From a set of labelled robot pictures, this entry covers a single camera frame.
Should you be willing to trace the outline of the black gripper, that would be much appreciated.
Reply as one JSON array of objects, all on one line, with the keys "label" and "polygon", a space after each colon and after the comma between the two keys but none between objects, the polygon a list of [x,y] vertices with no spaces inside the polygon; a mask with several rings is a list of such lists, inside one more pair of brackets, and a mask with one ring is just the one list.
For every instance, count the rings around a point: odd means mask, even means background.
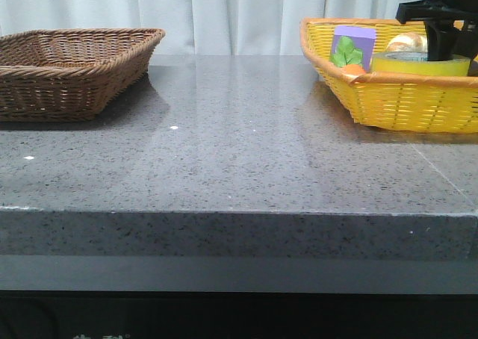
[{"label": "black gripper", "polygon": [[456,41],[455,22],[463,28],[477,27],[477,0],[418,0],[400,3],[396,13],[400,24],[422,22],[427,36],[428,61],[452,59]]}]

